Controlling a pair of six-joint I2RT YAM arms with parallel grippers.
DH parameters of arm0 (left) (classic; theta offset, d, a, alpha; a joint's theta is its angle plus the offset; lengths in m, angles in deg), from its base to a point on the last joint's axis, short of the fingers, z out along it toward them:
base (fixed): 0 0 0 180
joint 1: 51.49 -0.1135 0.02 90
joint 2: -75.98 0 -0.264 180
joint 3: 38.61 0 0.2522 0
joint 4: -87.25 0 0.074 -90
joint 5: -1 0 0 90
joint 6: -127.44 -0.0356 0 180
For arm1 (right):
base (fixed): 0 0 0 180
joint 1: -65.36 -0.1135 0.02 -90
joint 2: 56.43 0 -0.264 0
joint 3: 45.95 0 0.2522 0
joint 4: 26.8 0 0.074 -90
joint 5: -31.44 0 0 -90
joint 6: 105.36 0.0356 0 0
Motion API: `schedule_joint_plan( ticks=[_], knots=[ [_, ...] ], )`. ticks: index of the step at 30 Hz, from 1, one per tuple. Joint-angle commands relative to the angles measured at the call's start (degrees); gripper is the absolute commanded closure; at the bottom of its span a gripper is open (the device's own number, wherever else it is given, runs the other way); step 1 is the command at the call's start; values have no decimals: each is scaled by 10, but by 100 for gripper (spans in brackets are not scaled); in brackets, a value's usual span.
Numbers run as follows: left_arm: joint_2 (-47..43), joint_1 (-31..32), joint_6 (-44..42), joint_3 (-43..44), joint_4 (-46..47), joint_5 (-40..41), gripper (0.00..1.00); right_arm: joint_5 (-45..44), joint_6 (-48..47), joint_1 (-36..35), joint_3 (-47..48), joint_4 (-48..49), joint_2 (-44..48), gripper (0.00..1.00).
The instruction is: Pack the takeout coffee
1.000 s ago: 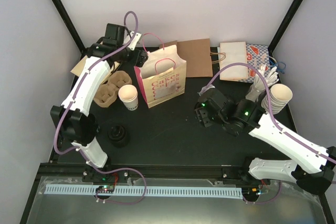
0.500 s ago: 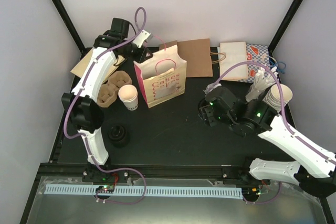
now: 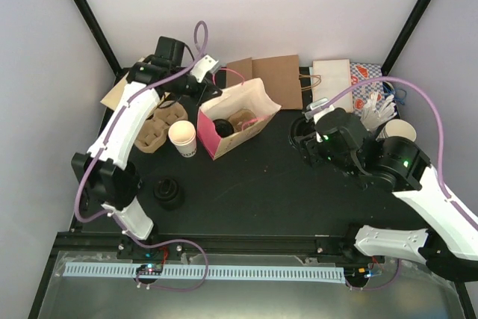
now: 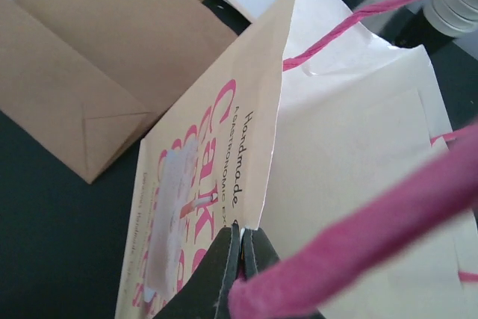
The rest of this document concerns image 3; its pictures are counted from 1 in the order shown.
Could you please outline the cake print paper bag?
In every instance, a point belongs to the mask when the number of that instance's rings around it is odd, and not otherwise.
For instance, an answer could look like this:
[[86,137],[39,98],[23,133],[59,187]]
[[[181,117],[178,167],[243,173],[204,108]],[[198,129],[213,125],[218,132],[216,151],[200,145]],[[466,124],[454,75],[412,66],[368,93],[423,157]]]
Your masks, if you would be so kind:
[[222,95],[199,106],[197,137],[214,160],[259,134],[282,109],[266,93],[261,78],[241,79]]

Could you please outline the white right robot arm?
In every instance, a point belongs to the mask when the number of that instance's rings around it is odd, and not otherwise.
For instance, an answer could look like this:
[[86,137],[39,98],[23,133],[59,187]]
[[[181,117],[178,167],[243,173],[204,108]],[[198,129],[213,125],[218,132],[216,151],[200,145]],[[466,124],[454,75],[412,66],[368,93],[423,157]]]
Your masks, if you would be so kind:
[[417,230],[350,225],[339,243],[344,259],[390,256],[423,264],[452,282],[477,280],[477,216],[452,191],[442,193],[438,171],[414,141],[377,140],[358,116],[342,108],[322,112],[317,121],[295,120],[289,140],[308,165],[331,164],[360,188],[400,199],[428,224]]

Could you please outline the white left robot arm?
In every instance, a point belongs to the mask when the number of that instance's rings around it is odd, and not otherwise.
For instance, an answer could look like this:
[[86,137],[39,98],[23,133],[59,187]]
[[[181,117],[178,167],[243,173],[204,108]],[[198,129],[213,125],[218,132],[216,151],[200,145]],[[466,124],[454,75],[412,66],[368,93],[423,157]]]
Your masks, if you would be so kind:
[[143,258],[153,258],[160,250],[160,240],[152,235],[153,221],[141,207],[137,195],[141,179],[128,157],[137,136],[151,112],[166,93],[177,96],[219,96],[220,89],[207,80],[219,62],[200,52],[187,66],[181,65],[185,44],[160,37],[154,54],[135,63],[128,71],[119,104],[108,124],[86,153],[75,153],[72,168],[79,180],[75,198],[75,217],[82,223],[97,218],[83,217],[80,201],[96,200],[100,215],[114,217],[124,233],[135,238],[134,249]]

